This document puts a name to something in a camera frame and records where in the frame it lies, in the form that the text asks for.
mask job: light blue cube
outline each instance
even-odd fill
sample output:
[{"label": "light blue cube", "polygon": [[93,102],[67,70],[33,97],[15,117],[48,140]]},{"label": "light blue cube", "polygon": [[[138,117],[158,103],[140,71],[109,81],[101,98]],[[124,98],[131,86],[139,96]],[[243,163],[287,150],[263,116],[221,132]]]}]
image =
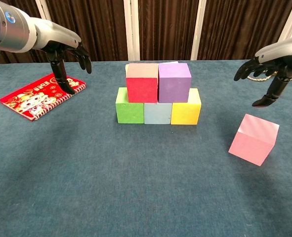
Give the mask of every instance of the light blue cube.
[{"label": "light blue cube", "polygon": [[145,103],[145,124],[170,124],[172,103]]}]

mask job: blue tablecloth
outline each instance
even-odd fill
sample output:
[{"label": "blue tablecloth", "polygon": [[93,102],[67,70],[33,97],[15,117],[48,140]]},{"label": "blue tablecloth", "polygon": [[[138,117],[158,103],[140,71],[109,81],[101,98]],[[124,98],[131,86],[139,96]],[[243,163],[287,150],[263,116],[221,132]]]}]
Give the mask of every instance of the blue tablecloth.
[{"label": "blue tablecloth", "polygon": [[[127,62],[66,63],[87,88],[38,121],[0,104],[0,237],[292,236],[292,82],[254,108],[271,80],[233,81],[243,62],[187,62],[197,126],[118,124]],[[0,65],[0,98],[51,72]],[[262,166],[228,153],[246,113],[280,125]]]}]

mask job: cartoon character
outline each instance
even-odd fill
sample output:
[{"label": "cartoon character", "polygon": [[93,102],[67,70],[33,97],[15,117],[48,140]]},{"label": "cartoon character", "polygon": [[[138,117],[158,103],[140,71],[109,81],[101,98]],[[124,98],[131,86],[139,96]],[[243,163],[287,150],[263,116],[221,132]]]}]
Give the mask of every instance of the cartoon character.
[{"label": "cartoon character", "polygon": [[26,97],[26,100],[16,108],[16,111],[20,113],[29,111],[32,115],[37,115],[43,112],[43,110],[49,109],[49,105],[55,101],[55,97],[48,97],[43,92],[39,92],[30,98]]},{"label": "cartoon character", "polygon": [[14,108],[17,105],[17,96],[13,96],[12,98],[9,98],[7,102],[5,102],[5,105],[9,106],[10,108]]}]

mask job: spiral binding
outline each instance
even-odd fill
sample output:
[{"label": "spiral binding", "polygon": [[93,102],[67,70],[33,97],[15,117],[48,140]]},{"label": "spiral binding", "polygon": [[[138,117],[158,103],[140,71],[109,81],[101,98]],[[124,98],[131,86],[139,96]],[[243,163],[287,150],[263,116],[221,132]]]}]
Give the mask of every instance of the spiral binding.
[{"label": "spiral binding", "polygon": [[[75,94],[74,95],[78,94],[80,91],[84,90],[85,88],[86,88],[86,85],[85,84],[79,86],[78,88],[75,89]],[[67,95],[64,95],[63,97],[59,98],[54,103],[52,103],[52,104],[49,105],[49,109],[45,109],[41,113],[39,113],[37,115],[34,115],[35,120],[38,120],[41,116],[47,114],[50,110],[52,110],[53,108],[57,107],[62,102],[70,99],[74,95],[67,94]]]}]

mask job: brown curtain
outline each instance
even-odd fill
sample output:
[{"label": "brown curtain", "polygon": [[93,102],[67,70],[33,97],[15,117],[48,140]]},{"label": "brown curtain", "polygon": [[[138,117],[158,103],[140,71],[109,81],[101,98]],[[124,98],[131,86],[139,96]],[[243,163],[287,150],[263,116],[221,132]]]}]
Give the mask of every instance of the brown curtain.
[{"label": "brown curtain", "polygon": [[140,60],[189,60],[199,0],[139,0]]},{"label": "brown curtain", "polygon": [[[11,6],[17,7],[31,17],[40,18],[36,2],[33,0],[1,0]],[[0,63],[33,63],[47,62],[46,55],[41,51],[31,50],[26,53],[1,52]]]},{"label": "brown curtain", "polygon": [[198,60],[249,59],[278,41],[292,0],[208,0]]},{"label": "brown curtain", "polygon": [[[76,32],[91,61],[127,60],[122,0],[47,0],[51,20]],[[76,61],[68,55],[66,61]]]}]

